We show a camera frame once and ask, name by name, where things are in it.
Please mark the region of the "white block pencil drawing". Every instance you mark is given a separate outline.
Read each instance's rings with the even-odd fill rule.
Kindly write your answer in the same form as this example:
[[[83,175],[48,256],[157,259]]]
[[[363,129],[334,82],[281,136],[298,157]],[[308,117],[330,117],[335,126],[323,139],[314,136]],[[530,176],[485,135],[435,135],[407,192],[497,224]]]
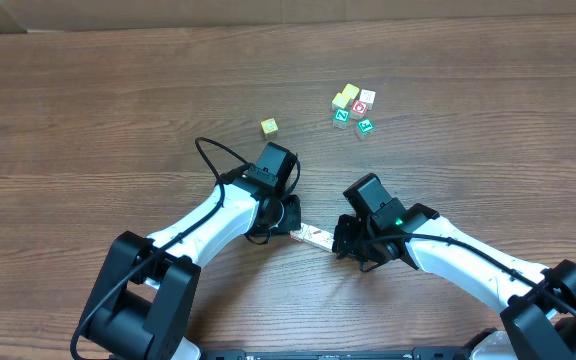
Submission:
[[[317,227],[311,226],[311,225],[308,225],[308,226],[309,226],[309,230],[310,230],[310,239],[308,241],[305,241],[305,242],[307,242],[313,246],[319,247],[317,244],[317,236],[319,233],[325,232],[325,231],[323,231]]]

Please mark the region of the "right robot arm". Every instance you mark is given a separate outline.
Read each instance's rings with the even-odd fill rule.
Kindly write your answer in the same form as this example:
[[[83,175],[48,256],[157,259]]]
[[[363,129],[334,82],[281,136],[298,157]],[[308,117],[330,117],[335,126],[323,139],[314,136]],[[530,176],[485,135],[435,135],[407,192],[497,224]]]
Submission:
[[[438,211],[404,207],[369,173],[344,193],[354,212],[342,215],[332,250],[359,262],[363,272],[390,261],[437,275],[460,287],[501,318],[463,359],[576,360],[576,263],[555,267],[499,251],[459,230]]]

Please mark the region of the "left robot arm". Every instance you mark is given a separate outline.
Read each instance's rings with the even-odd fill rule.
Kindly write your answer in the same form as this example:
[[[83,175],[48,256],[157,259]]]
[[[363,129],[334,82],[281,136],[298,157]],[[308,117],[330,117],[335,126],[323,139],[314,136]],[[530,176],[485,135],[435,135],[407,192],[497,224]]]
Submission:
[[[199,277],[239,236],[265,245],[301,225],[296,154],[269,142],[256,162],[215,175],[211,195],[176,223],[112,243],[70,342],[85,338],[113,359],[199,360],[186,337]]]

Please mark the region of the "white block red drawing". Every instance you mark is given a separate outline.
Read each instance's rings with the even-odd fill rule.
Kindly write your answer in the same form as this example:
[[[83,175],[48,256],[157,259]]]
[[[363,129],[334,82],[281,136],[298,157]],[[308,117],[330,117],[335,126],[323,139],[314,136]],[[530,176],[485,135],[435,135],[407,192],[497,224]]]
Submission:
[[[300,242],[308,241],[310,239],[309,226],[306,224],[303,224],[298,230],[291,231],[290,237],[293,240],[300,241]]]

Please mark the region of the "green V block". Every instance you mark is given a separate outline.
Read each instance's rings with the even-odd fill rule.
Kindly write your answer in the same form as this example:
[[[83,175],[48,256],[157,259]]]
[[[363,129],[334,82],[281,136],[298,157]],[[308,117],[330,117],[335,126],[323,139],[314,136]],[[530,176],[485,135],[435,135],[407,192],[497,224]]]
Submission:
[[[317,236],[317,244],[321,249],[327,252],[332,252],[334,244],[333,235],[328,232],[319,233]]]

